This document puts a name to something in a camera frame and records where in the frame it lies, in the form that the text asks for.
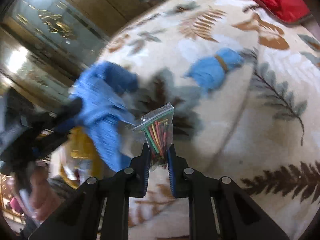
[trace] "finger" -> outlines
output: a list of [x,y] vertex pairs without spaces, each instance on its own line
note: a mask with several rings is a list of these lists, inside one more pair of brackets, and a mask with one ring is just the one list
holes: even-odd
[[36,184],[32,187],[32,192],[29,197],[29,203],[32,208],[38,209],[40,208],[50,193],[50,184],[44,180],[41,184]]
[[30,177],[30,183],[33,187],[44,183],[48,178],[48,172],[44,167],[37,166]]
[[46,220],[61,204],[60,198],[51,190],[43,205],[35,210],[36,219],[39,221]]
[[29,197],[29,203],[34,209],[38,209],[43,205],[50,191],[50,185],[46,180],[47,175],[43,167],[36,167],[30,177],[32,192]]

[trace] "blue towel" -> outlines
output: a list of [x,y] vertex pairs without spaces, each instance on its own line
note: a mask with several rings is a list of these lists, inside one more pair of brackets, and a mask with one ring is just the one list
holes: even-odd
[[137,75],[114,63],[103,62],[84,71],[74,87],[70,99],[82,98],[83,106],[72,123],[85,127],[110,169],[119,171],[128,167],[131,159],[119,151],[118,123],[134,124],[134,116],[118,95],[138,88]]
[[[217,56],[224,62],[224,67]],[[207,94],[208,90],[218,89],[226,78],[226,72],[240,67],[243,61],[237,52],[223,48],[216,52],[215,57],[205,57],[193,63],[186,76],[192,77],[203,89],[204,94]]]

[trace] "blue cloth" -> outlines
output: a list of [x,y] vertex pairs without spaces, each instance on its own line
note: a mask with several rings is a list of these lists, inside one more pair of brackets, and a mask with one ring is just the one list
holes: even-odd
[[134,116],[128,112],[117,95],[138,88],[137,75],[111,62],[94,64],[84,71],[74,84],[70,99],[82,98],[81,112],[70,123],[85,127],[102,160],[113,171],[130,164],[130,158],[119,151],[118,123],[133,124]]
[[[237,52],[229,48],[218,50],[216,55],[223,59],[228,71],[240,67],[244,61]],[[205,57],[193,63],[186,76],[192,77],[204,94],[207,94],[208,90],[216,90],[223,84],[226,73],[215,57]]]

